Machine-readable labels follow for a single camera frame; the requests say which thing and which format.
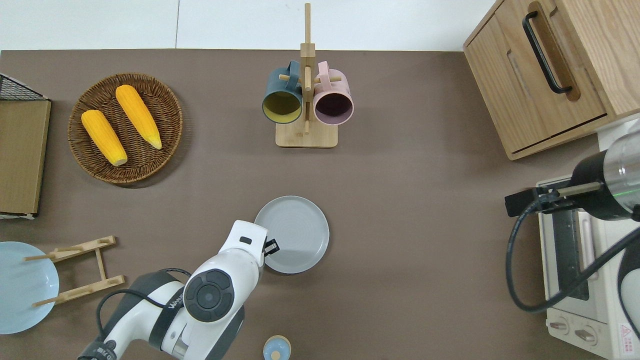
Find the wooden base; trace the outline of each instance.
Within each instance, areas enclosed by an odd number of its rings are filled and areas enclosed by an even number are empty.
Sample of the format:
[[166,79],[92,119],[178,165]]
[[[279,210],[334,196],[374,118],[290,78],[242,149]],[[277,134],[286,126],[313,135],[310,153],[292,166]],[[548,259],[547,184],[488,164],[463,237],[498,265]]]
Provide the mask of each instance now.
[[338,126],[327,125],[311,116],[308,129],[303,117],[290,124],[276,124],[276,144],[280,147],[322,147],[338,145]]

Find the mug rack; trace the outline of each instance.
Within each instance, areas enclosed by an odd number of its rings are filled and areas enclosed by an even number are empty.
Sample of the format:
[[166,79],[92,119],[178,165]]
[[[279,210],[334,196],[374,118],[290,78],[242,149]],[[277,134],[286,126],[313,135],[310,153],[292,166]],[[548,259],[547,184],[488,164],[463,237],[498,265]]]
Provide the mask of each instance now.
[[[305,4],[305,42],[300,44],[300,83],[302,114],[289,124],[276,124],[276,144],[280,147],[320,147],[338,145],[338,126],[327,125],[313,114],[314,79],[316,77],[316,45],[311,42],[311,4]],[[289,77],[281,75],[280,79]]]

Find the wire rack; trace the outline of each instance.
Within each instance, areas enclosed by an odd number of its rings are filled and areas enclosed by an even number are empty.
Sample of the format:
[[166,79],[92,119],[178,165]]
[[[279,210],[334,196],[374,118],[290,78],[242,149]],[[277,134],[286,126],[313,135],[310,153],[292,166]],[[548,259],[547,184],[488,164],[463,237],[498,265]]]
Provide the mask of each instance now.
[[0,74],[0,100],[47,100],[47,98],[20,81]]

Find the toaster oven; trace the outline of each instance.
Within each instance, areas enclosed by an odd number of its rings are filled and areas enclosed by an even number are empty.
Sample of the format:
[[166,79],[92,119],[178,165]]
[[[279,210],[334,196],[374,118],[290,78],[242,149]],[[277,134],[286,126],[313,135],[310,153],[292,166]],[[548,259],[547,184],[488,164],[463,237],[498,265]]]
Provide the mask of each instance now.
[[[569,177],[538,183],[545,186]],[[595,258],[628,234],[633,220],[603,221],[581,209],[538,214],[545,296],[568,285]],[[625,317],[618,297],[622,253],[586,283],[547,309],[549,334],[607,359],[640,358],[640,341]]]

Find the oven window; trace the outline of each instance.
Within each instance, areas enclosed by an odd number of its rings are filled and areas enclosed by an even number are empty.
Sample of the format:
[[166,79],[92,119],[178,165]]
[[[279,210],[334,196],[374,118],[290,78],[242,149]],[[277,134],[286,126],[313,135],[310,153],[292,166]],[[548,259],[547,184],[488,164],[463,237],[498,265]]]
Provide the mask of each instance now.
[[[580,274],[580,242],[578,211],[553,213],[558,285],[565,289]],[[589,284],[582,283],[569,297],[589,300]]]

